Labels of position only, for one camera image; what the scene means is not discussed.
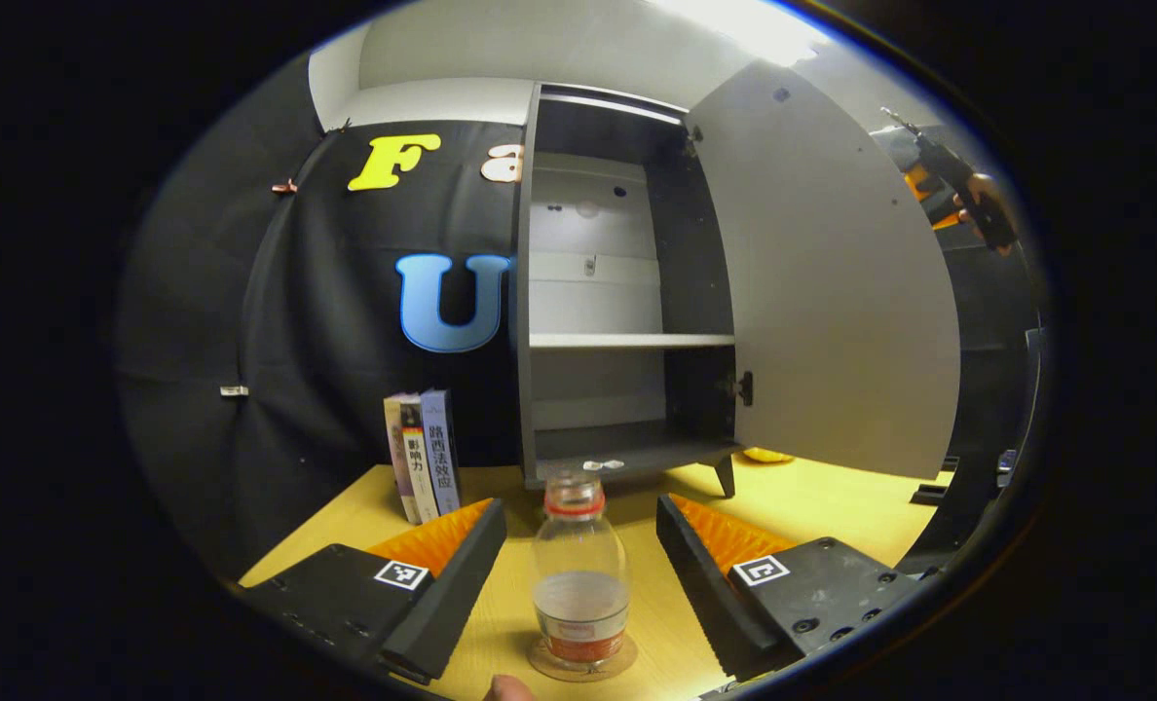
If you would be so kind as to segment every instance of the open cabinet door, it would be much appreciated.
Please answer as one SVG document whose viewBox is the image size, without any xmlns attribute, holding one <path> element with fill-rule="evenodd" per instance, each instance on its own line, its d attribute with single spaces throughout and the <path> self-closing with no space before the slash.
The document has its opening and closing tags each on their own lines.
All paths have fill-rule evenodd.
<svg viewBox="0 0 1157 701">
<path fill-rule="evenodd" d="M 738 442 L 934 479 L 960 342 L 943 253 L 902 174 L 819 89 L 766 62 L 686 128 L 725 248 L 738 377 L 753 379 Z"/>
</svg>

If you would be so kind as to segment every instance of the power drill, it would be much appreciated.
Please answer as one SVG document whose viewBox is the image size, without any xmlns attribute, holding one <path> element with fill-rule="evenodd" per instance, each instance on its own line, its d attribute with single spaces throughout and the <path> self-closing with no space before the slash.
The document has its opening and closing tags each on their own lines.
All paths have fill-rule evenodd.
<svg viewBox="0 0 1157 701">
<path fill-rule="evenodd" d="M 891 112 L 886 108 L 882 108 L 882 111 L 889 115 L 896 123 L 902 124 L 902 127 L 916 138 L 916 147 L 920 148 L 919 164 L 921 168 L 927 174 L 936 175 L 943 179 L 946 185 L 951 186 L 960 195 L 960 201 L 964 202 L 964 208 L 967 209 L 967 213 L 972 217 L 972 223 L 975 223 L 975 227 L 981 230 L 981 236 L 985 238 L 985 248 L 989 249 L 989 251 L 996 251 L 1002 245 L 1015 243 L 1016 234 L 1011 230 L 1011 222 L 1007 219 L 1007 214 L 1002 212 L 1002 207 L 988 197 L 978 204 L 975 197 L 972 195 L 972 191 L 967 186 L 967 182 L 972 177 L 972 172 L 974 172 L 972 171 L 972 165 L 965 163 L 964 158 L 956 155 L 956 152 L 920 133 L 916 125 L 909 124 L 902 117 Z"/>
</svg>

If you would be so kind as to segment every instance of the bottle label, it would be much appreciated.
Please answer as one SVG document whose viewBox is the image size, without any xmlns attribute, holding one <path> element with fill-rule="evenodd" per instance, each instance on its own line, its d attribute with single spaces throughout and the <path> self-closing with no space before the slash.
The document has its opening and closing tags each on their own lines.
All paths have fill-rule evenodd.
<svg viewBox="0 0 1157 701">
<path fill-rule="evenodd" d="M 553 575 L 535 591 L 535 613 L 548 649 L 562 661 L 596 662 L 622 647 L 629 591 L 606 574 Z"/>
</svg>

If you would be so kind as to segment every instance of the book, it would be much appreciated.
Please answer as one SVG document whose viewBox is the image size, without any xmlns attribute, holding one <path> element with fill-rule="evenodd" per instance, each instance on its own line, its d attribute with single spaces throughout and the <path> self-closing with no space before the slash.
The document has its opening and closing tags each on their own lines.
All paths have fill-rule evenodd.
<svg viewBox="0 0 1157 701">
<path fill-rule="evenodd" d="M 401 440 L 405 442 L 405 466 L 410 467 L 410 484 L 414 487 L 414 501 L 419 507 L 419 519 L 428 523 L 440 518 L 432 489 L 432 471 L 427 462 L 427 438 L 422 434 L 422 399 L 418 394 L 401 397 Z"/>
<path fill-rule="evenodd" d="M 384 399 L 384 425 L 388 427 L 388 450 L 392 457 L 392 475 L 397 479 L 397 493 L 401 496 L 405 519 L 411 524 L 422 523 L 419 518 L 414 484 L 410 481 L 410 467 L 405 464 L 405 438 L 401 434 L 401 398 L 395 394 Z"/>
<path fill-rule="evenodd" d="M 423 391 L 421 401 L 435 504 L 441 516 L 452 514 L 462 508 L 462 496 L 458 495 L 458 459 L 454 451 L 449 390 Z"/>
</svg>

